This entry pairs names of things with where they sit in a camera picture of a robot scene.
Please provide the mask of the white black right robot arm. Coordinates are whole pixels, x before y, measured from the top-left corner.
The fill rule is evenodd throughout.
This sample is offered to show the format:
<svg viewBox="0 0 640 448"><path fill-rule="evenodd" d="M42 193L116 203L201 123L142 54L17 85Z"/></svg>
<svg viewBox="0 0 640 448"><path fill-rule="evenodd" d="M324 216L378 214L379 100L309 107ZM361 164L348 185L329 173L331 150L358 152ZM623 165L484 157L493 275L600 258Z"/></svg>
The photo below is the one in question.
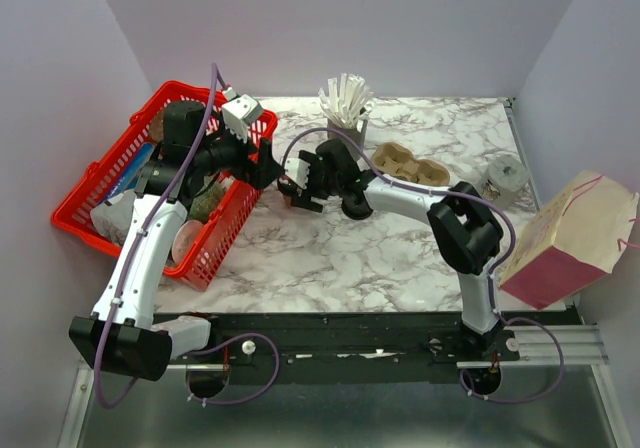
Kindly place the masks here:
<svg viewBox="0 0 640 448"><path fill-rule="evenodd" d="M474 360L494 351L503 326L493 277L503 229L494 206L472 185L460 182L433 189L397 181L374 166L362 170L337 139L322 143L313 153L285 156L283 166L278 187L294 207L322 212L319 199L338 197L343 213L352 220L386 212L427 224L440 255L458 276L463 303L460 351Z"/></svg>

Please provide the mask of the brown paper coffee cup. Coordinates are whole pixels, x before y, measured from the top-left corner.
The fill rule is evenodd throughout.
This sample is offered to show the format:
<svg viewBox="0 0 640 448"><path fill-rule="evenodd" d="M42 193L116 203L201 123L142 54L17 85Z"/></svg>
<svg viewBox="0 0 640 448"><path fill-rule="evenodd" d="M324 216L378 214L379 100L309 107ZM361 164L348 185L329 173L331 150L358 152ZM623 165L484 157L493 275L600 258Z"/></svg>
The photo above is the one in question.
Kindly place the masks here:
<svg viewBox="0 0 640 448"><path fill-rule="evenodd" d="M296 207L299 195L299 187L288 178L277 180L277 187L288 207Z"/></svg>

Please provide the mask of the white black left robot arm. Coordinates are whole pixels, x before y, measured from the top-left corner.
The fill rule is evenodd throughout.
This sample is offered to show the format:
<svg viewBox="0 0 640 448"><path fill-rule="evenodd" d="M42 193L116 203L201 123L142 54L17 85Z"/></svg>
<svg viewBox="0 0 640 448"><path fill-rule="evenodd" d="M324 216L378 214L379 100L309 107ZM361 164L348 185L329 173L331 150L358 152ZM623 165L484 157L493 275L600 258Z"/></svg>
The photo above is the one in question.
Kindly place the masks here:
<svg viewBox="0 0 640 448"><path fill-rule="evenodd" d="M264 189L281 175L270 141L252 142L249 135L263 112L248 95L218 111L197 101L165 108L164 137L138 178L114 272L90 316L70 324L71 342L94 371L156 381L182 354L201 363L220 355L222 340L205 318L183 316L154 326L154 299L173 241L206 178L228 171Z"/></svg>

